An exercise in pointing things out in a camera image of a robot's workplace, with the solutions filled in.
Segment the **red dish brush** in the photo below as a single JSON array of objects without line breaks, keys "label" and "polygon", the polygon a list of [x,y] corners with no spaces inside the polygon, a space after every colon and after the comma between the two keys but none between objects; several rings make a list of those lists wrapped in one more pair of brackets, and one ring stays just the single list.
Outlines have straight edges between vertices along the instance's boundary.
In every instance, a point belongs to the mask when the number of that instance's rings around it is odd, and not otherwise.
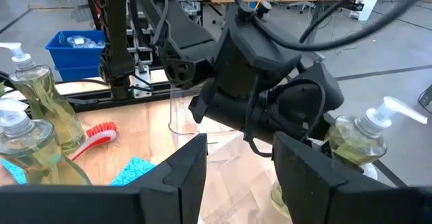
[{"label": "red dish brush", "polygon": [[88,139],[70,156],[75,161],[83,152],[93,146],[100,146],[112,142],[117,137],[117,126],[114,122],[96,125],[86,131]]}]

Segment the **white pump nozzle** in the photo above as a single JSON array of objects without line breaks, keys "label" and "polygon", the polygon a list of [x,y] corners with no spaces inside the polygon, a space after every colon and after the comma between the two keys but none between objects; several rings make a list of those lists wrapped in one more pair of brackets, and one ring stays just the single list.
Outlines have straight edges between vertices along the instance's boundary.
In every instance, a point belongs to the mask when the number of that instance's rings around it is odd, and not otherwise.
[{"label": "white pump nozzle", "polygon": [[9,137],[29,132],[34,123],[27,117],[28,105],[13,99],[0,99],[0,126]]},{"label": "white pump nozzle", "polygon": [[377,137],[381,130],[392,126],[391,118],[396,113],[402,113],[423,124],[427,123],[425,116],[411,109],[405,103],[392,96],[385,96],[384,103],[377,109],[368,109],[363,117],[356,120],[356,125],[369,136]]},{"label": "white pump nozzle", "polygon": [[0,48],[9,49],[12,52],[12,61],[16,63],[18,70],[27,70],[36,66],[31,56],[21,49],[21,43],[0,43]]},{"label": "white pump nozzle", "polygon": [[17,59],[22,59],[25,56],[24,51],[21,49],[21,43],[0,43],[0,47],[10,49],[13,56]]},{"label": "white pump nozzle", "polygon": [[395,113],[403,113],[422,124],[427,123],[427,118],[425,116],[392,96],[384,97],[384,103],[375,111],[375,118],[380,121],[385,121],[390,119]]}]

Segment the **soap dispenser bottle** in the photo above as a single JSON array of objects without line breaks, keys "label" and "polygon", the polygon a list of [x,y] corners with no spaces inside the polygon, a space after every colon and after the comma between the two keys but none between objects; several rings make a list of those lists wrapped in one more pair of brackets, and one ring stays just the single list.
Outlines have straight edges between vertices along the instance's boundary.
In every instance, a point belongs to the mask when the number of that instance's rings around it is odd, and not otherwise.
[{"label": "soap dispenser bottle", "polygon": [[396,113],[403,113],[423,124],[427,123],[426,117],[403,102],[385,96],[380,107],[368,109],[362,117],[341,115],[336,118],[325,137],[332,155],[348,166],[361,166],[379,159],[387,152],[381,133],[391,126],[390,118]]},{"label": "soap dispenser bottle", "polygon": [[16,71],[9,75],[11,83],[27,98],[33,119],[50,121],[65,154],[74,152],[86,139],[74,109],[55,88],[54,77],[46,65],[37,65],[21,50],[21,43],[0,43],[13,53]]},{"label": "soap dispenser bottle", "polygon": [[0,156],[24,170],[27,184],[91,185],[85,172],[62,153],[53,124],[30,120],[27,107],[0,99]]}]

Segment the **black cable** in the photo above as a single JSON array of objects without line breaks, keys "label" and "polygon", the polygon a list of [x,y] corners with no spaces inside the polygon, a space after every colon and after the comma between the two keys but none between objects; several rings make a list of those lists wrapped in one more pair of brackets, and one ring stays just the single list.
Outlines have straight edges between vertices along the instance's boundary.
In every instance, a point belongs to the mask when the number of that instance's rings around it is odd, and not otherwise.
[{"label": "black cable", "polygon": [[142,88],[142,87],[139,87],[139,86],[130,86],[130,89],[140,90],[140,91],[143,91],[143,92],[152,92],[151,89]]},{"label": "black cable", "polygon": [[315,5],[315,9],[318,9],[318,15],[321,15],[324,11],[324,4],[322,0],[317,0],[317,4]]},{"label": "black cable", "polygon": [[312,24],[303,32],[303,35],[300,37],[300,43],[304,43],[306,38],[311,34],[311,32],[327,18],[330,14],[332,14],[335,10],[341,7],[344,3],[350,2],[351,0],[340,0],[337,3],[333,4],[329,9],[325,10],[323,14],[321,14],[317,19],[315,19]]},{"label": "black cable", "polygon": [[132,23],[134,24],[136,35],[138,35],[138,40],[142,45],[146,44],[145,35],[142,32],[140,25],[140,19],[138,17],[138,8],[136,6],[136,0],[129,0],[130,4],[130,15],[132,17]]},{"label": "black cable", "polygon": [[73,82],[90,82],[90,83],[100,84],[103,86],[108,86],[108,84],[106,84],[104,81],[95,80],[95,79],[79,79],[79,80],[73,80],[73,81],[67,81],[67,82],[54,82],[54,83],[56,83],[58,85],[58,84],[66,84],[66,83],[73,83]]},{"label": "black cable", "polygon": [[320,85],[318,82],[316,82],[314,80],[310,80],[310,84],[315,84],[318,86],[320,93],[321,93],[321,103],[319,104],[317,116],[315,116],[312,123],[309,125],[308,130],[306,131],[306,133],[304,133],[303,137],[300,139],[300,142],[303,142],[304,140],[306,140],[309,137],[309,135],[311,134],[313,129],[317,126],[317,124],[319,122],[319,118],[322,116],[322,114],[324,114],[324,106],[325,106],[324,88],[322,87],[322,85]]},{"label": "black cable", "polygon": [[[307,36],[312,32],[313,29],[317,25],[319,25],[322,20],[324,20],[327,16],[329,16],[334,10],[338,9],[343,2],[347,0],[341,0],[336,5],[333,5],[330,7],[327,11],[324,12],[321,16],[316,19],[313,24],[309,26],[311,30],[308,28],[304,36],[302,36],[303,39],[306,39]],[[279,44],[282,47],[285,47],[287,49],[293,49],[297,51],[324,51],[324,50],[330,50],[334,48],[338,48],[341,46],[346,46],[349,44],[352,44],[366,36],[369,36],[373,34],[374,32],[382,29],[384,26],[388,25],[390,22],[395,20],[398,16],[402,15],[409,7],[414,5],[417,0],[404,0],[404,2],[401,2],[398,6],[396,6],[394,9],[392,9],[389,13],[384,15],[380,20],[376,21],[374,24],[368,26],[367,28],[364,28],[360,30],[359,32],[347,36],[345,38],[341,38],[339,40],[327,42],[327,43],[320,43],[320,44],[314,44],[314,45],[303,45],[301,43],[289,43],[285,41],[282,37],[280,37],[277,33],[266,27],[265,22],[261,21],[258,18],[254,18],[254,24],[256,27],[265,35],[267,35],[270,39],[272,39],[275,43]]]},{"label": "black cable", "polygon": [[133,74],[133,76],[138,79],[139,81],[141,81],[142,83],[146,84],[149,88],[150,88],[150,92],[155,91],[155,89],[153,88],[152,84],[150,84],[150,82],[147,82],[146,80],[140,78],[139,76],[137,76],[136,74]]},{"label": "black cable", "polygon": [[250,121],[250,115],[252,115],[252,111],[253,108],[256,104],[256,101],[258,99],[258,83],[259,83],[259,78],[260,75],[256,75],[255,80],[254,80],[254,84],[252,86],[252,90],[250,92],[250,97],[248,100],[248,105],[246,108],[246,119],[244,121],[244,137],[243,139],[245,141],[247,141],[249,143],[250,148],[252,149],[252,152],[257,154],[260,157],[272,157],[271,153],[267,153],[267,152],[261,152],[260,150],[258,150],[255,142],[254,142],[254,138],[253,136],[250,136],[250,138],[248,138],[247,136],[249,136],[249,121]]},{"label": "black cable", "polygon": [[159,39],[161,38],[162,27],[163,27],[163,25],[167,19],[167,16],[168,16],[168,8],[169,8],[169,1],[164,0],[162,16],[161,16],[161,19],[159,20],[159,22],[157,23],[155,34],[153,35],[151,42],[150,42],[150,47],[154,47],[156,45],[159,45]]},{"label": "black cable", "polygon": [[331,22],[331,19],[333,19],[333,16],[332,16],[332,15],[330,15],[330,19],[329,19],[329,21],[328,21],[324,26],[319,27],[318,29],[323,29],[323,28],[325,28],[326,26],[328,26],[328,25],[330,24],[330,22]]}]

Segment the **brush bristles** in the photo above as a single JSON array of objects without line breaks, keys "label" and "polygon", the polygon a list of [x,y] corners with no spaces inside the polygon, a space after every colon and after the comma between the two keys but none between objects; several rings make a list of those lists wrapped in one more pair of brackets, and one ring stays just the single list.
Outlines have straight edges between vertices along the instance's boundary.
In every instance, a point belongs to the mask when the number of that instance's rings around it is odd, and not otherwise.
[{"label": "brush bristles", "polygon": [[117,131],[117,126],[114,122],[105,122],[100,123],[99,125],[94,126],[93,128],[86,131],[87,136],[91,137],[95,134],[98,134],[99,132],[103,132],[105,130],[115,130]]}]

